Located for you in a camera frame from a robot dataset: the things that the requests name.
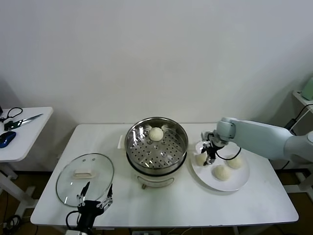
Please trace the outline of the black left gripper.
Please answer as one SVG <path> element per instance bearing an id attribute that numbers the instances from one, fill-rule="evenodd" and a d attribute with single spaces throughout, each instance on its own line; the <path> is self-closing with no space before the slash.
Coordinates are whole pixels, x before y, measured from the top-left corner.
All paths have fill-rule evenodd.
<path id="1" fill-rule="evenodd" d="M 113 203 L 112 198 L 112 186 L 107 193 L 107 197 L 102 201 L 91 201 L 85 200 L 85 196 L 90 186 L 90 181 L 82 188 L 80 194 L 77 194 L 77 202 L 78 202 L 78 212 L 80 214 L 80 218 L 78 220 L 77 228 L 92 228 L 95 222 L 96 217 L 103 214 L 103 210 L 107 210 Z"/>

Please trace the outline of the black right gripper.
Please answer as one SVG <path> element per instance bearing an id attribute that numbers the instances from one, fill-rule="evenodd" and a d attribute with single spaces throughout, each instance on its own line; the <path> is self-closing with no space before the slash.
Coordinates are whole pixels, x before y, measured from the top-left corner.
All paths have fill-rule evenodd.
<path id="1" fill-rule="evenodd" d="M 216 160 L 216 152 L 227 145 L 227 141 L 220 138 L 218 134 L 208 134 L 208 141 L 198 142 L 198 153 L 206 153 L 207 158 L 204 165 L 212 165 Z"/>

